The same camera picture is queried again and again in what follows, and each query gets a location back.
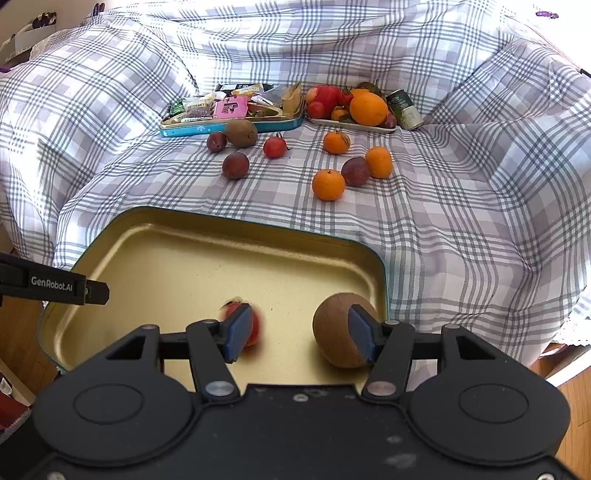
pink snack package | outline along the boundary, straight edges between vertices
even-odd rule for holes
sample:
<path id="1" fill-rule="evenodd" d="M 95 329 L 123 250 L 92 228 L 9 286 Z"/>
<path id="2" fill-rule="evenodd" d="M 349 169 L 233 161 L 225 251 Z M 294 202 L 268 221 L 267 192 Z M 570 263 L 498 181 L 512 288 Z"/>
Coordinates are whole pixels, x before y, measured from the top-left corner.
<path id="1" fill-rule="evenodd" d="M 228 97 L 216 102 L 215 118 L 244 118 L 248 114 L 248 98 Z"/>

green can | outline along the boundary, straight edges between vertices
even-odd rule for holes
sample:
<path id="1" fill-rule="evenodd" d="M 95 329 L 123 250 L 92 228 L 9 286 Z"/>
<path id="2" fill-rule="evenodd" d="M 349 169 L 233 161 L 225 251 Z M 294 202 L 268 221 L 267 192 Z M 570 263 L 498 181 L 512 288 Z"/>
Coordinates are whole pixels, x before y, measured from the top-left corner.
<path id="1" fill-rule="evenodd" d="M 386 97 L 386 101 L 398 124 L 405 130 L 414 130 L 425 124 L 417 107 L 414 106 L 413 101 L 404 90 L 400 89 L 390 93 Z"/>

red tomato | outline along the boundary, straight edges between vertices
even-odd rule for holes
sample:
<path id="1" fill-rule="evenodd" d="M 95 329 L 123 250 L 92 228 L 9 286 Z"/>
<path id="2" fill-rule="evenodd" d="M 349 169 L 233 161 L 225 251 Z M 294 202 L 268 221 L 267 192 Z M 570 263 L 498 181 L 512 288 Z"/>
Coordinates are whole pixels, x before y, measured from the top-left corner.
<path id="1" fill-rule="evenodd" d="M 324 118 L 324 104 L 322 102 L 312 102 L 308 105 L 308 115 L 310 118 Z"/>
<path id="2" fill-rule="evenodd" d="M 353 100 L 353 94 L 351 92 L 340 92 L 339 93 L 339 105 L 349 106 Z"/>
<path id="3" fill-rule="evenodd" d="M 267 138 L 262 150 L 268 158 L 280 158 L 285 155 L 287 144 L 281 137 L 271 137 Z"/>
<path id="4" fill-rule="evenodd" d="M 236 310 L 240 305 L 242 305 L 242 302 L 239 301 L 231 301 L 229 303 L 226 303 L 223 307 L 223 320 L 227 319 L 230 314 Z M 251 331 L 251 335 L 248 338 L 248 340 L 246 341 L 246 346 L 252 346 L 252 345 L 256 345 L 258 343 L 258 341 L 261 339 L 261 313 L 258 311 L 258 309 L 256 307 L 253 307 L 251 305 L 252 308 L 252 331 Z"/>

fruit plate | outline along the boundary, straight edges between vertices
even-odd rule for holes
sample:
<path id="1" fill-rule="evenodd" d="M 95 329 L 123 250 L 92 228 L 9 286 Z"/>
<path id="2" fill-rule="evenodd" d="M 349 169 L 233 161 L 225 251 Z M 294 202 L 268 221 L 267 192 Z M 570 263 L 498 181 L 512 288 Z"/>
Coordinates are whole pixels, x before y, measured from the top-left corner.
<path id="1" fill-rule="evenodd" d="M 374 132 L 377 134 L 391 134 L 392 132 L 396 131 L 396 127 L 394 127 L 394 128 L 366 127 L 365 125 L 354 124 L 352 122 L 337 122 L 336 120 L 324 120 L 321 118 L 309 118 L 309 117 L 307 117 L 307 118 L 313 124 L 325 125 L 327 127 L 332 127 L 337 130 L 341 130 L 343 128 L 349 128 L 351 130 L 358 130 L 361 132 Z"/>

wooden floor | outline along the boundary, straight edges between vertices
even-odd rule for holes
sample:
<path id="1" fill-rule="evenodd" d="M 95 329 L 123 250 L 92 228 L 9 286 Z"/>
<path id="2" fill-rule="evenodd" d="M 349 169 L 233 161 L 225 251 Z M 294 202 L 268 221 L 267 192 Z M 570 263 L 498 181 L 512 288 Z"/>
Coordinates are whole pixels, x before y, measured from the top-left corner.
<path id="1" fill-rule="evenodd" d="M 0 307 L 0 358 L 35 395 L 56 377 L 37 345 L 40 301 L 4 297 Z"/>
<path id="2" fill-rule="evenodd" d="M 0 307 L 0 358 L 34 393 L 38 394 L 56 376 L 56 369 L 37 346 L 37 320 L 41 302 L 4 297 Z M 533 370 L 547 374 L 550 359 L 538 361 Z M 571 422 L 558 458 L 582 480 L 591 480 L 591 368 L 566 384 L 560 391 L 569 401 Z"/>

